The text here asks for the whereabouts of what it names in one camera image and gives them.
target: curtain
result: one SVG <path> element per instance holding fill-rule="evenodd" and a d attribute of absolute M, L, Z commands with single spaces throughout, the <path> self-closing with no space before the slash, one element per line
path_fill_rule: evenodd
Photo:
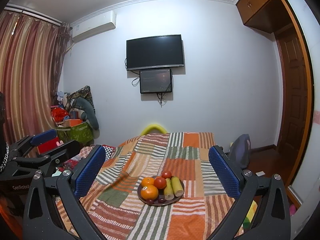
<path fill-rule="evenodd" d="M 60 81 L 62 64 L 64 55 L 67 49 L 68 41 L 70 40 L 70 24 L 63 23 L 59 27 L 57 39 L 54 45 L 54 54 L 51 67 L 51 103 L 53 106 L 58 104 L 57 90 Z"/>
<path fill-rule="evenodd" d="M 14 12 L 0 14 L 0 88 L 9 144 L 54 127 L 51 92 L 57 90 L 63 60 L 59 27 L 27 15 L 18 17 Z"/>

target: screen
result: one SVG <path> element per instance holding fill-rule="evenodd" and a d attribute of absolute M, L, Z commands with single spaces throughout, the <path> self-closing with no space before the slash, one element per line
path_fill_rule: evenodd
<path fill-rule="evenodd" d="M 127 41 L 127 70 L 184 66 L 181 35 Z"/>
<path fill-rule="evenodd" d="M 171 69 L 140 71 L 140 93 L 172 92 Z"/>

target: striped blanket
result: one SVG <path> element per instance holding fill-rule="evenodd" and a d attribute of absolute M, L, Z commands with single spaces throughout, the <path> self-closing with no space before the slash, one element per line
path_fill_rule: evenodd
<path fill-rule="evenodd" d="M 81 203 L 108 240 L 206 239 L 224 218 L 229 198 L 208 160 L 212 133 L 148 134 L 119 147 L 101 168 Z M 170 170 L 185 185 L 177 203 L 145 205 L 137 196 L 144 177 Z M 61 201 L 66 228 L 76 235 Z"/>

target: metal chain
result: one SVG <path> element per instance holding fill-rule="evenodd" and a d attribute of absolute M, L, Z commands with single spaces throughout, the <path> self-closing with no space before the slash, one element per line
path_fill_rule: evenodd
<path fill-rule="evenodd" d="M 9 145 L 7 143 L 5 143 L 5 144 L 6 144 L 7 152 L 2 160 L 2 163 L 0 166 L 0 172 L 2 172 L 4 170 L 5 166 L 7 165 L 8 158 L 9 158 Z"/>

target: screw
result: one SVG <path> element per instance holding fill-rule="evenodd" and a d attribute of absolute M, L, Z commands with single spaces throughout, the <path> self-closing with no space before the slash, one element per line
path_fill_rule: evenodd
<path fill-rule="evenodd" d="M 281 180 L 281 176 L 279 174 L 275 174 L 273 176 L 275 177 L 276 180 Z"/>
<path fill-rule="evenodd" d="M 243 171 L 243 174 L 244 174 L 245 176 L 247 176 L 247 177 L 252 176 L 252 172 L 249 171 L 249 170 L 244 170 L 244 171 Z"/>
<path fill-rule="evenodd" d="M 71 174 L 71 171 L 70 170 L 65 170 L 62 175 L 63 176 L 69 176 Z"/>
<path fill-rule="evenodd" d="M 40 179 L 40 177 L 41 177 L 41 174 L 36 174 L 33 176 L 33 179 Z"/>

